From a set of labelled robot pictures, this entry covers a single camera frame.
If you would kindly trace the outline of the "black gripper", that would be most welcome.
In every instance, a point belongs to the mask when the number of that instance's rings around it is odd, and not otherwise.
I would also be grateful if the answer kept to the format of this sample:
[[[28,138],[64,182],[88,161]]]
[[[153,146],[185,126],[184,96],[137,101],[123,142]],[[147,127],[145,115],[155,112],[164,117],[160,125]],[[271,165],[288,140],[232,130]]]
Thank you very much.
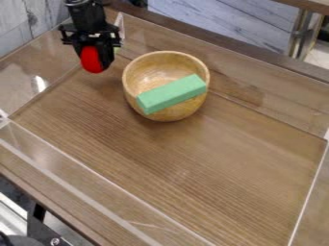
[[[96,41],[99,44],[100,63],[104,70],[115,60],[115,47],[120,46],[119,28],[107,22],[103,0],[62,0],[72,22],[57,28],[61,42],[72,45],[77,56],[84,46]]]

